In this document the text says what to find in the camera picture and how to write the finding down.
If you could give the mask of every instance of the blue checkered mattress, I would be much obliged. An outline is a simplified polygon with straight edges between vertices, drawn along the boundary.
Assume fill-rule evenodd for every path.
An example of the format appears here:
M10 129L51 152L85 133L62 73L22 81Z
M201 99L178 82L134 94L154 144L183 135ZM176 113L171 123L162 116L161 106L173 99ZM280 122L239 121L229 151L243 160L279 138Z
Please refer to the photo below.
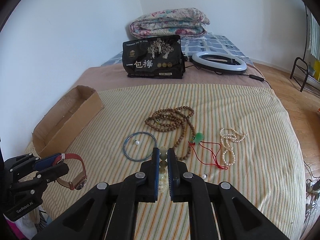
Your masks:
M181 39L181 49L186 56L191 56L200 51L214 51L230 54L241 58L244 62L253 65L227 37L221 35L207 34L199 39ZM102 66L122 63L122 52L102 64Z

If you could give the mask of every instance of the blue bangle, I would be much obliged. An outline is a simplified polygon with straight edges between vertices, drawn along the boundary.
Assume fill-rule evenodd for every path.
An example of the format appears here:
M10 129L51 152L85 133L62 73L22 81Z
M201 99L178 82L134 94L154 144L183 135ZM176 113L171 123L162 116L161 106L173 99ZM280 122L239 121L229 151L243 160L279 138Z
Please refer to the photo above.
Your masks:
M127 137L127 139L124 141L123 147L122 147L122 151L123 151L123 154L124 154L130 161L133 161L133 162L144 162L144 161L146 161L147 159L149 159L149 158L152 156L152 152L150 153L150 155L148 155L148 157L145 157L145 158L140 159L140 160L136 160L136 159L133 159L133 158L129 157L128 154L127 154L127 151L125 150L125 146L127 145L128 141L129 141L133 136L136 136L136 135L138 135L138 134L147 134L147 135L150 135L150 136L153 138L154 142L155 142L155 146L154 146L154 147L155 147L155 148L157 147L157 141L156 141L156 138L153 136L153 134L151 134L151 133L149 133L149 132L135 132L135 133L133 133L132 135L129 135L129 136Z

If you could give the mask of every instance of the red string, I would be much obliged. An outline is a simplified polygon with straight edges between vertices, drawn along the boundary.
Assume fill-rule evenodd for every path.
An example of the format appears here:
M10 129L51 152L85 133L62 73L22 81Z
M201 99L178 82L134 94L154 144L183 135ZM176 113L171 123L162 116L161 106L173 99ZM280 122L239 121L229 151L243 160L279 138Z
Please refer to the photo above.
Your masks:
M218 144L218 145L220 146L220 148L219 148L219 150L217 151L217 154L218 154L219 151L221 150L221 144L220 144L220 143L204 142L204 141L201 141L201 142L202 142L202 143ZM214 154L212 147L211 147L211 150L210 150L209 148L204 147L203 145L201 145L201 144L199 143L202 148L205 148L205 149L207 149L208 151L211 152L212 158L213 158L213 160L214 160L214 162L215 162L215 163L203 163L203 162L198 158L198 155L197 155L197 153L196 153L196 151L195 151L195 149L194 149L194 145L196 145L196 143L190 143L190 142L188 142L188 143L189 143L189 145L191 146L191 148L193 149L193 151L195 152L198 161L200 161L202 164L204 164L204 165L214 165L214 166L217 166L219 169L222 169L222 170L227 170L227 169L228 169L227 166L221 166L221 165L218 163L217 154Z

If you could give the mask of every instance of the watch face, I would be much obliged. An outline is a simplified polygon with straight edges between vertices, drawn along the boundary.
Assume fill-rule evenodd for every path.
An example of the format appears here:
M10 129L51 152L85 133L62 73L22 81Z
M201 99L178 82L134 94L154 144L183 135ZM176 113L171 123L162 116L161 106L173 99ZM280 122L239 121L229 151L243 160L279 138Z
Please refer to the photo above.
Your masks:
M78 185L76 185L75 189L76 190L81 190L85 184L87 183L87 178L85 178L83 181L81 181Z

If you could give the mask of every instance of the black snack bag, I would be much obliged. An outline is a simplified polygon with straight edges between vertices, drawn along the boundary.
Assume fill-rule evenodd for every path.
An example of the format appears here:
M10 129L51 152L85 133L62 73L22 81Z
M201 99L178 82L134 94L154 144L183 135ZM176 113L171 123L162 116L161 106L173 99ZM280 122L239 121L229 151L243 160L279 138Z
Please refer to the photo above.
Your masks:
M180 36L158 36L123 43L122 64L128 77L179 78L186 71Z

